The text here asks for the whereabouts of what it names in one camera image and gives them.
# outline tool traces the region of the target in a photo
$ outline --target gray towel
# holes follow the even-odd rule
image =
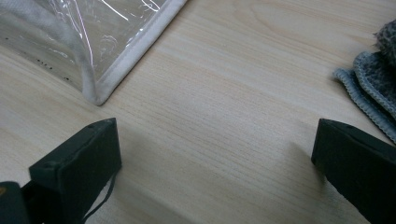
[[[377,53],[361,53],[353,70],[337,69],[358,107],[396,144],[396,21],[375,35]]]

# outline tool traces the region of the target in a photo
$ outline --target gray knitted fabric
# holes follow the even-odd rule
[[[396,144],[396,21],[376,34],[377,53],[363,52],[353,70],[337,69],[358,107]]]

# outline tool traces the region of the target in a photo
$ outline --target light wood grain surface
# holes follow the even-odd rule
[[[123,168],[88,223],[367,223],[310,161],[319,118],[389,141],[332,78],[394,0],[190,0],[101,107],[0,49],[0,180],[115,117]]]

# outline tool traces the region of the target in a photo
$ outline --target transparent plastic packaging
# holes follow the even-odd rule
[[[186,0],[2,0],[0,45],[101,105]]]

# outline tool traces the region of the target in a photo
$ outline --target black object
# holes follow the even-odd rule
[[[120,168],[116,120],[88,125],[32,165],[32,180],[22,189],[16,183],[0,183],[0,223],[83,223],[112,177],[111,193]]]
[[[396,148],[345,123],[321,119],[312,162],[372,223],[396,223]]]

